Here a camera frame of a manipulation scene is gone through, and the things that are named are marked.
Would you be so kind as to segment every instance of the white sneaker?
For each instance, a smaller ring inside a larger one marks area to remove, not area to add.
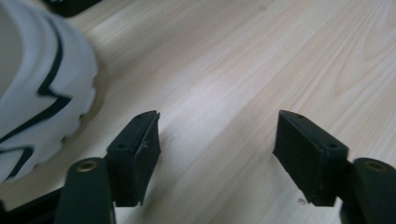
[[[63,19],[0,0],[0,182],[51,158],[94,98],[89,42]]]

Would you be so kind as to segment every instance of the wooden table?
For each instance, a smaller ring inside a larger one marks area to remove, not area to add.
[[[396,165],[396,3],[105,0],[70,19],[100,73],[91,112],[50,161],[0,187],[7,208],[103,157],[135,115],[161,112],[163,153],[142,207],[119,223],[339,223],[306,203],[272,154],[279,109]]]

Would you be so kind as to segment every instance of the wood grain surface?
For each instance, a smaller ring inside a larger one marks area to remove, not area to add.
[[[163,153],[142,207],[119,223],[340,223],[308,204],[272,154],[279,109],[396,166],[391,0],[104,0],[69,19],[100,73],[82,127],[50,161],[2,184],[8,209],[64,183],[135,115],[161,112]]]

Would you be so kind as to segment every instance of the black stripe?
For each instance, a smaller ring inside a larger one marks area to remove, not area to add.
[[[50,119],[51,117],[56,115],[59,111],[61,111],[65,106],[67,106],[69,104],[69,102],[71,101],[70,97],[57,94],[50,89],[50,84],[53,82],[53,80],[58,75],[58,70],[59,70],[59,67],[61,66],[61,62],[62,62],[62,59],[64,56],[64,51],[63,51],[61,38],[59,37],[56,27],[52,24],[51,21],[49,23],[52,26],[54,33],[56,34],[57,41],[58,41],[58,49],[56,51],[55,58],[52,63],[52,67],[49,70],[49,73],[47,74],[43,83],[41,83],[40,87],[37,90],[37,95],[54,97],[54,98],[56,98],[56,100],[48,108],[41,111],[40,113],[38,113],[31,119],[24,122],[19,127],[12,130],[10,133],[7,133],[2,138],[0,138],[0,143],[5,142],[9,138],[17,135],[18,133],[25,131],[26,129],[31,128],[32,126],[36,125],[39,122],[42,122],[46,119]],[[8,178],[15,176],[20,171],[22,166],[32,156],[34,149],[32,147],[18,147],[18,148],[12,148],[12,149],[0,148],[0,155],[1,155],[1,153],[6,153],[6,152],[9,152],[12,150],[21,150],[21,149],[23,149],[22,156]]]

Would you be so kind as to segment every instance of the light wood surface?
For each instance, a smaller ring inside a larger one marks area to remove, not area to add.
[[[163,153],[142,207],[119,223],[340,223],[305,202],[272,155],[279,109],[396,165],[391,0],[105,0],[70,19],[99,60],[98,96],[52,160],[0,186],[7,208],[103,157],[135,115],[161,112]]]

